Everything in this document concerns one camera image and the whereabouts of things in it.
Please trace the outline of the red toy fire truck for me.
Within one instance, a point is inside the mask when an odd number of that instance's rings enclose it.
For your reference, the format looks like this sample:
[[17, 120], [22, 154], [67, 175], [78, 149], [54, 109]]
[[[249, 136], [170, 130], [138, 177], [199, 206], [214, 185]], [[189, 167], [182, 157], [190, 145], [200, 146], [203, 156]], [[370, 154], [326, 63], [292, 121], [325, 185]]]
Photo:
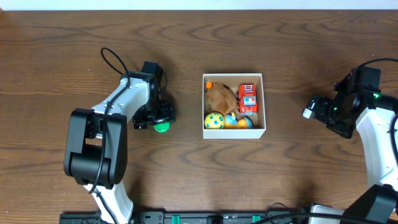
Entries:
[[236, 92], [236, 99], [238, 100], [238, 111], [243, 116], [254, 116], [258, 112], [257, 93], [255, 84], [243, 83], [240, 84]]

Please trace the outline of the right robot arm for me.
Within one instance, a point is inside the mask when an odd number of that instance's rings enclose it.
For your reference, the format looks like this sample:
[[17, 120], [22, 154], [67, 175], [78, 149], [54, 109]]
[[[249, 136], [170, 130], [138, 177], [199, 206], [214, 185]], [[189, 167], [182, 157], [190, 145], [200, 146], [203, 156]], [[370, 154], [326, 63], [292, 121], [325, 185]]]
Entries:
[[344, 138], [360, 135], [368, 190], [346, 210], [314, 205], [309, 223], [386, 223], [397, 210], [397, 98], [375, 91], [312, 96], [302, 112]]

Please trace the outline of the green ridged disc toy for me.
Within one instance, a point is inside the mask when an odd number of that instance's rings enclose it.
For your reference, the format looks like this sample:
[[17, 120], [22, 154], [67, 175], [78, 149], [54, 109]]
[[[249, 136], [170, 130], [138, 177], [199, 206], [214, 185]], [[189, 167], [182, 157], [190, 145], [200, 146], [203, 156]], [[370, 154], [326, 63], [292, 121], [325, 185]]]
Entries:
[[154, 129], [159, 133], [166, 133], [170, 129], [170, 123], [166, 122], [166, 123], [156, 124], [154, 125]]

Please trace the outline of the yellow ball with blue letters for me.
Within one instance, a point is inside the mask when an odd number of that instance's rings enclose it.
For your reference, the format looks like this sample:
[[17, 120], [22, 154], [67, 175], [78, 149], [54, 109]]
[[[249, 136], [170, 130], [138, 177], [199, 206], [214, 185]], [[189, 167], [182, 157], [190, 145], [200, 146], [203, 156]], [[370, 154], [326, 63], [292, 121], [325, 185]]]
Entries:
[[210, 113], [206, 115], [204, 120], [205, 129], [223, 129], [225, 126], [225, 119], [221, 113]]

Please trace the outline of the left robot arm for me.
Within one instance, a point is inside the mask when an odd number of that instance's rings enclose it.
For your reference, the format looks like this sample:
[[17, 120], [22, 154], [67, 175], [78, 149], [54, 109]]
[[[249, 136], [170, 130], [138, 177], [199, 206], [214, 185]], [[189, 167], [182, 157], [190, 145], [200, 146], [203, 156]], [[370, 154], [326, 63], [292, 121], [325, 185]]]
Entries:
[[127, 166], [127, 124], [145, 129], [151, 124], [169, 129], [173, 106], [161, 99], [167, 76], [159, 72], [127, 72], [119, 86], [91, 109], [75, 109], [70, 116], [64, 171], [94, 197], [100, 219], [129, 223], [134, 204], [123, 176]]

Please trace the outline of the brown plush toy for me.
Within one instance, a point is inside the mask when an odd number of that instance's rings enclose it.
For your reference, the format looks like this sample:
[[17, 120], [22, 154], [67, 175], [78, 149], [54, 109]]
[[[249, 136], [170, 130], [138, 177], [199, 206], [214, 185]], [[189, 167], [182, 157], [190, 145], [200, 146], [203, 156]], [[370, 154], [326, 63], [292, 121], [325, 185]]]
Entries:
[[221, 82], [206, 81], [205, 109], [209, 112], [219, 112], [227, 115], [238, 110], [235, 95]]

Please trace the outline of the orange and blue duck toy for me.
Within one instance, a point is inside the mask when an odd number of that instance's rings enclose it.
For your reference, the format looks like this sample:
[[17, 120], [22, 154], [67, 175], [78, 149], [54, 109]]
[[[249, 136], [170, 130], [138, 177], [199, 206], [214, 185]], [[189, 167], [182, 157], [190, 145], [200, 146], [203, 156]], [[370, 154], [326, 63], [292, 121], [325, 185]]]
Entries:
[[249, 118], [243, 117], [241, 119], [237, 119], [233, 112], [231, 114], [227, 114], [224, 117], [224, 120], [225, 129], [252, 129], [253, 127], [252, 121]]

